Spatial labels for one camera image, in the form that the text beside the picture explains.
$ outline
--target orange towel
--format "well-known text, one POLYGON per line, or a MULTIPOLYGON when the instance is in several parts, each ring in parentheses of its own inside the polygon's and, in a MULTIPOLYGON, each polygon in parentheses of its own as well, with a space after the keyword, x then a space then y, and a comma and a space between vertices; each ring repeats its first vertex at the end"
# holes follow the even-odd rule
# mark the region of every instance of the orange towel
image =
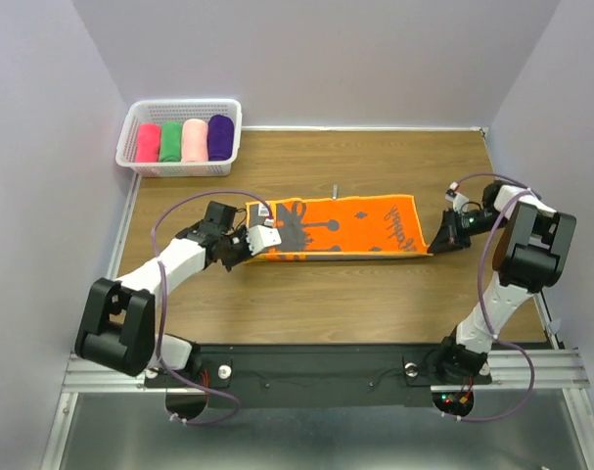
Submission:
MULTIPOLYGON (((282 243, 256 259, 389 259, 428 256, 414 197, 386 195, 269 201, 282 243)), ((247 203, 247 226, 266 217, 247 203)))

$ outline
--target wooden tabletop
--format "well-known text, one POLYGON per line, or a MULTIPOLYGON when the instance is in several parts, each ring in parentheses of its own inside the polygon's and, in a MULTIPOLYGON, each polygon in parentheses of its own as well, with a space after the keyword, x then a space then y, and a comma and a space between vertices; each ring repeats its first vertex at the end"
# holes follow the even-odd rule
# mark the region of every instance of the wooden tabletop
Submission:
MULTIPOLYGON (((237 188, 266 199, 413 194, 426 242, 446 208, 454 179, 490 170, 478 132, 245 132, 227 177, 144 178, 119 273, 153 257, 149 232, 161 213, 196 192, 237 188)), ((463 192, 480 199, 489 182, 463 192)), ((215 198, 243 207, 245 198, 215 198)), ((161 225, 165 247, 203 217, 208 199, 173 212, 161 225)), ((477 302, 485 238, 466 251, 385 261, 254 262, 220 265, 184 282, 168 300, 166 331, 201 343, 439 342, 477 302)), ((503 338, 543 341, 533 302, 514 315, 503 338)))

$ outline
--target gray wall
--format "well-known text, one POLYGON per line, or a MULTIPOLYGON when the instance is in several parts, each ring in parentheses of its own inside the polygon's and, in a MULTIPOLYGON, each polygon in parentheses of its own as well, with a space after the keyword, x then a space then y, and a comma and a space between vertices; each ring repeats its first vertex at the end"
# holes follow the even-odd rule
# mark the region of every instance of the gray wall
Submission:
POLYGON ((73 0, 127 104, 246 125, 488 125, 558 0, 73 0))
POLYGON ((128 176, 125 113, 68 0, 0 0, 0 469, 39 468, 128 176))
POLYGON ((563 0, 488 132, 494 165, 577 217, 548 302, 581 347, 594 401, 594 0, 563 0))

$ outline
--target plastic laundry basket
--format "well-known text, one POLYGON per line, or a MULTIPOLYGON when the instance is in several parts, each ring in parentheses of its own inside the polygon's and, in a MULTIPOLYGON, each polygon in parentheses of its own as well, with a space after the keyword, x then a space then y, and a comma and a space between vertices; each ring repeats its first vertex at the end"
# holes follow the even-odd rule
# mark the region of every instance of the plastic laundry basket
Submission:
POLYGON ((231 164, 238 157, 240 133, 242 131, 242 107, 236 100, 144 100, 135 103, 127 113, 122 125, 118 145, 116 146, 116 163, 127 166, 143 176, 225 176, 231 171, 231 164), (136 138, 138 126, 144 123, 162 125, 168 120, 184 122, 190 118, 209 121, 214 115, 224 115, 233 120, 235 135, 234 148, 229 160, 223 162, 192 163, 155 163, 136 164, 136 138))

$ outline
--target green rolled towel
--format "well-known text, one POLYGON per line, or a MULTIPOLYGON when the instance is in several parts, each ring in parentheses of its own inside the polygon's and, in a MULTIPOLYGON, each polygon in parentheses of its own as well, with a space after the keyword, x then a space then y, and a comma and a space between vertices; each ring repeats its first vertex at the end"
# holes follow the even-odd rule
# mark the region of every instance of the green rolled towel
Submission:
POLYGON ((181 162, 181 122, 169 121, 161 125, 160 163, 181 162))

